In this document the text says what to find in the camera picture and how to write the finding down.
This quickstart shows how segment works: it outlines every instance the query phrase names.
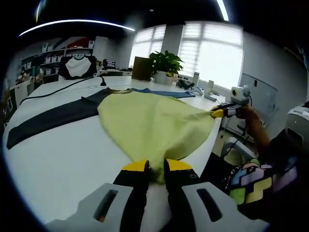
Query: desk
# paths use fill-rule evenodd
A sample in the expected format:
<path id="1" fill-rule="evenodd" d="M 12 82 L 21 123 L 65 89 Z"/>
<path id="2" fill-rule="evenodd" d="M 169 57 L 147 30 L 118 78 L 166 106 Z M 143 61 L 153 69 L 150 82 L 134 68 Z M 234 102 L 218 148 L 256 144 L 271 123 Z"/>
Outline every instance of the desk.
<path id="1" fill-rule="evenodd" d="M 109 76 L 104 79 L 108 87 L 118 90 L 148 87 L 151 90 L 184 91 L 175 86 L 132 80 L 128 76 Z M 73 82 L 44 84 L 30 96 L 47 94 Z M 55 95 L 24 101 L 4 132 L 4 147 L 11 128 L 46 110 L 98 92 L 104 88 L 100 83 L 101 78 L 96 77 Z M 200 96 L 180 100 L 204 110 L 217 105 Z M 224 102 L 225 98 L 220 96 L 218 100 Z M 211 154 L 220 122 L 221 119 L 217 118 L 208 139 L 183 159 L 198 175 L 201 175 Z M 81 199 L 104 183 L 112 183 L 121 168 L 131 162 L 102 129 L 98 116 L 37 134 L 11 150 L 5 148 L 4 153 L 18 190 L 42 223 L 72 215 Z M 149 186 L 141 231 L 159 231 L 169 218 L 165 186 Z"/>

